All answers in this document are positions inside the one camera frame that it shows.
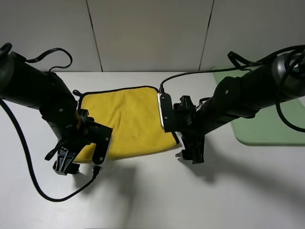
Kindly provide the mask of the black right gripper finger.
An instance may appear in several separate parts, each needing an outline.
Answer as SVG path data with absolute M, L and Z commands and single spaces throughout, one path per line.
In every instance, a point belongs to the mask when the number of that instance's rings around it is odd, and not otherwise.
M 204 136 L 191 139 L 189 148 L 192 154 L 192 164 L 204 163 Z
M 185 138 L 183 136 L 181 137 L 181 140 L 182 140 L 184 149 L 182 149 L 180 153 L 177 153 L 175 155 L 175 157 L 179 158 L 181 160 L 188 160 L 188 161 L 190 161 L 191 160 L 191 152 L 190 152 L 190 149 L 188 147 L 188 143 L 187 143 L 187 141 L 185 140 Z

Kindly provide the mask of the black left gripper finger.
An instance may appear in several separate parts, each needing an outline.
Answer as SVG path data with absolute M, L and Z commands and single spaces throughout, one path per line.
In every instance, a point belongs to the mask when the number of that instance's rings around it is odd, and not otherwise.
M 69 165 L 69 174 L 78 174 L 79 173 L 80 164 L 71 163 Z
M 57 159 L 53 164 L 53 170 L 58 175 L 66 176 L 69 174 L 69 165 L 74 163 L 74 159 L 76 158 L 76 153 L 68 150 L 64 147 L 61 147 L 57 153 Z

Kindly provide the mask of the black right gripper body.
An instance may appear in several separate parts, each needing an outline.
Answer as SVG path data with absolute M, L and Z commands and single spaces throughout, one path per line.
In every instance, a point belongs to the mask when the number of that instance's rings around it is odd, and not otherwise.
M 181 133 L 182 139 L 187 143 L 204 142 L 207 119 L 202 105 L 206 101 L 207 97 L 200 99 L 198 105 L 194 105 L 190 96 L 183 95 L 180 103 L 173 105 L 176 131 Z

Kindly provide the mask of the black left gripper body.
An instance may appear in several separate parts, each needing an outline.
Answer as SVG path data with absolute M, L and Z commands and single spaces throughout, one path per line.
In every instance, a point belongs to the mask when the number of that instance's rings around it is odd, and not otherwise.
M 77 156 L 86 145 L 91 143 L 89 127 L 94 124 L 94 118 L 89 117 L 87 109 L 68 113 L 57 111 L 50 116 L 47 123 L 58 142 L 46 157 L 53 157 L 61 151 L 67 152 L 70 156 Z

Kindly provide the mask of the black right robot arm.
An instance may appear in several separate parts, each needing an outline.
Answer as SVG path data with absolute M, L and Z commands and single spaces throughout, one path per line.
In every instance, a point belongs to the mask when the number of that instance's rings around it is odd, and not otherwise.
M 254 65 L 257 68 L 242 77 L 225 77 L 213 96 L 201 99 L 198 106 L 186 95 L 174 104 L 177 131 L 184 145 L 177 158 L 203 163 L 206 134 L 233 120 L 254 118 L 260 110 L 273 105 L 288 127 L 305 131 L 290 123 L 280 107 L 305 94 L 305 47 L 285 48 Z

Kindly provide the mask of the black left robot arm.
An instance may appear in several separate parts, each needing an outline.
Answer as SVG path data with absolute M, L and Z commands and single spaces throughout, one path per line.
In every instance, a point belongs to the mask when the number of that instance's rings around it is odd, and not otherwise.
M 11 51 L 12 44 L 0 48 L 0 97 L 15 104 L 39 110 L 58 139 L 58 143 L 45 157 L 57 155 L 53 168 L 61 175 L 77 174 L 79 165 L 74 159 L 86 145 L 85 125 L 77 111 L 77 101 L 63 80 L 52 70 L 42 72 L 31 64 L 41 61 L 63 48 L 53 48 L 34 59 L 26 59 Z

